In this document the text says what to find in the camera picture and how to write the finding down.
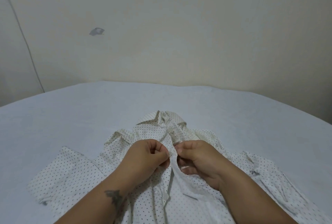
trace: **hand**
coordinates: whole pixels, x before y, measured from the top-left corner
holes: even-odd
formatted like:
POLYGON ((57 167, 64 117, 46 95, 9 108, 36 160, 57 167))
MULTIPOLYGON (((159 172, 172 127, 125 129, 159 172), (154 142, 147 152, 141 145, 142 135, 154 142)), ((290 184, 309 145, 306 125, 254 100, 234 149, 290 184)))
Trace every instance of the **hand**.
POLYGON ((210 187, 219 190, 221 183, 220 167, 231 162, 219 153, 212 145, 203 140, 184 141, 175 146, 180 156, 179 167, 184 174, 201 176, 210 187))
POLYGON ((145 139, 129 148, 115 172, 130 183, 130 191, 147 180, 158 166, 166 169, 169 163, 167 148, 155 139, 145 139))

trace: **white shirt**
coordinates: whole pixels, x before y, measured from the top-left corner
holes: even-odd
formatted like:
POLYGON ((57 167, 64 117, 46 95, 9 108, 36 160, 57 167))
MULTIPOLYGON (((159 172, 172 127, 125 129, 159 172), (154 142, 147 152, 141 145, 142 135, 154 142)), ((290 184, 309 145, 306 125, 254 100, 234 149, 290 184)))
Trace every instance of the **white shirt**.
POLYGON ((60 217, 115 170, 135 141, 149 138, 168 149, 170 166, 154 173, 127 196, 116 223, 234 223, 220 192, 199 176, 180 171, 173 144, 190 139, 210 143, 298 223, 332 223, 272 161, 247 152, 228 153, 211 130, 190 130, 173 112, 156 111, 140 118, 132 131, 116 131, 94 160, 63 147, 56 159, 31 180, 28 190, 60 217))

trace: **white bedsheet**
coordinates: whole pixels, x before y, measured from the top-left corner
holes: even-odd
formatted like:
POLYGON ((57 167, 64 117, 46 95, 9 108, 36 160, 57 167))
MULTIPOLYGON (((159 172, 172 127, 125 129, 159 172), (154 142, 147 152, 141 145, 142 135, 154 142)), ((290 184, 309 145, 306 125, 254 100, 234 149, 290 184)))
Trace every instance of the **white bedsheet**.
POLYGON ((53 223, 49 210, 26 190, 33 176, 62 146, 95 158, 115 130, 131 128, 135 118, 158 109, 176 112, 192 128, 213 130, 230 151, 250 151, 273 160, 311 201, 332 215, 330 124, 249 92, 97 82, 0 108, 1 222, 53 223))

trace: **tattoo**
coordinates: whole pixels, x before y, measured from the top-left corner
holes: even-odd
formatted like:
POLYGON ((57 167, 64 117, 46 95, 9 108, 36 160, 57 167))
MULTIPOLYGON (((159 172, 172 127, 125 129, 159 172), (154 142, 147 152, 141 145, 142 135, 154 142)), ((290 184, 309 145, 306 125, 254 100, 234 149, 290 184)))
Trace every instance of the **tattoo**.
POLYGON ((105 194, 107 197, 112 198, 112 204, 115 206, 115 210, 118 211, 122 203, 120 190, 106 190, 105 194))

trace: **forearm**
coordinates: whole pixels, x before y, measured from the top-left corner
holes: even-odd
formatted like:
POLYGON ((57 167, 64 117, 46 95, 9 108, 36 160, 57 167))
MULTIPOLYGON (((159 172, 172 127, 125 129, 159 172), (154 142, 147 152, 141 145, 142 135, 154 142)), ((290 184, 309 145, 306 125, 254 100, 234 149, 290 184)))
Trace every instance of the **forearm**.
POLYGON ((242 170, 221 166, 219 191, 237 224, 296 224, 296 222, 242 170))
POLYGON ((55 224, 113 223, 123 199, 130 190, 131 185, 115 170, 55 224))

